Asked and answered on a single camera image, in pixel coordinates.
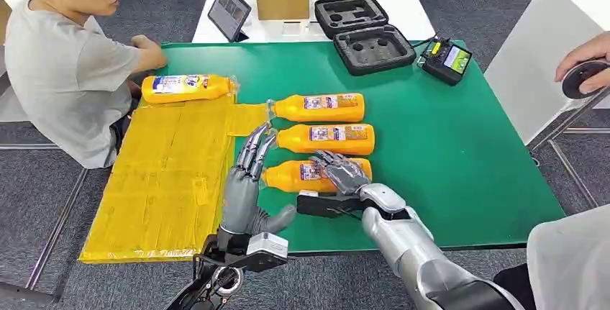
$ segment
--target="yellow bottle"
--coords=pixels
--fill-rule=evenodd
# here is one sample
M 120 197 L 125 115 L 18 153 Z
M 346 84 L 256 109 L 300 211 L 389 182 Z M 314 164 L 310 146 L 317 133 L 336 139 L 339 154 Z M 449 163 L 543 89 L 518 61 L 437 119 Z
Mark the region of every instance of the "yellow bottle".
M 375 132 L 369 124 L 297 124 L 278 132 L 277 145 L 296 153 L 330 150 L 346 155 L 369 155 L 375 148 Z
M 360 122 L 364 117 L 364 96 L 360 93 L 289 96 L 268 101 L 270 118 L 293 122 Z
M 373 179 L 373 171 L 366 159 L 350 158 L 356 162 L 364 173 Z M 263 172 L 263 182 L 271 188 L 278 188 L 286 193 L 298 193 L 301 190 L 336 191 L 330 179 L 320 173 L 311 161 L 286 161 Z
M 216 99 L 236 90 L 236 81 L 218 75 L 148 76 L 142 82 L 142 96 L 151 104 Z

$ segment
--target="gray t-shirt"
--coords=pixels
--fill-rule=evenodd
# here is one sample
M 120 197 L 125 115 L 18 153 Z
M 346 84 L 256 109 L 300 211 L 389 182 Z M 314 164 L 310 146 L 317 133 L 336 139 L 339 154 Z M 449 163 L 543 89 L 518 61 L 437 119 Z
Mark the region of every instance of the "gray t-shirt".
M 110 125 L 129 110 L 127 76 L 139 51 L 106 38 L 93 17 L 85 27 L 63 15 L 32 11 L 30 0 L 6 28 L 6 69 L 28 118 L 85 168 L 117 157 Z

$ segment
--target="yellow tape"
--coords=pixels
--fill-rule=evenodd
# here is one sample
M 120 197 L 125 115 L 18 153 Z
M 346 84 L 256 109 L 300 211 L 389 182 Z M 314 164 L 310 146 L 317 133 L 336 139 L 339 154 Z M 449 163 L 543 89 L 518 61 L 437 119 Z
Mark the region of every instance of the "yellow tape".
M 268 119 L 267 104 L 233 105 L 229 115 L 229 136 L 248 136 Z
M 190 260 L 200 252 L 220 222 L 235 148 L 229 131 L 249 133 L 262 112 L 232 96 L 138 108 L 79 260 Z

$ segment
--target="robot thumb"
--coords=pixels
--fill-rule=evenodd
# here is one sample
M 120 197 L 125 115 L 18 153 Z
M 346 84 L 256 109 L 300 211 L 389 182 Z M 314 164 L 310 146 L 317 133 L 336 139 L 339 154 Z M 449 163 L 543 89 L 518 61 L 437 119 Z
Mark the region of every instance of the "robot thumb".
M 291 204 L 284 206 L 274 216 L 270 216 L 267 211 L 258 207 L 258 211 L 252 220 L 251 235 L 255 236 L 261 232 L 277 233 L 288 227 L 295 215 L 296 207 Z

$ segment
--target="man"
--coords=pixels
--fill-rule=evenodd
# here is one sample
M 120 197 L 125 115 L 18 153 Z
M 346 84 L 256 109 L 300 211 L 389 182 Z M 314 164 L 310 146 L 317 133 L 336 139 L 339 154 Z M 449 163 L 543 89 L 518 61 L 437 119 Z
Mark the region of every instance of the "man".
M 6 69 L 32 123 L 85 168 L 114 162 L 140 87 L 130 74 L 166 64 L 144 35 L 126 46 L 104 36 L 93 15 L 119 0 L 26 0 L 6 29 Z

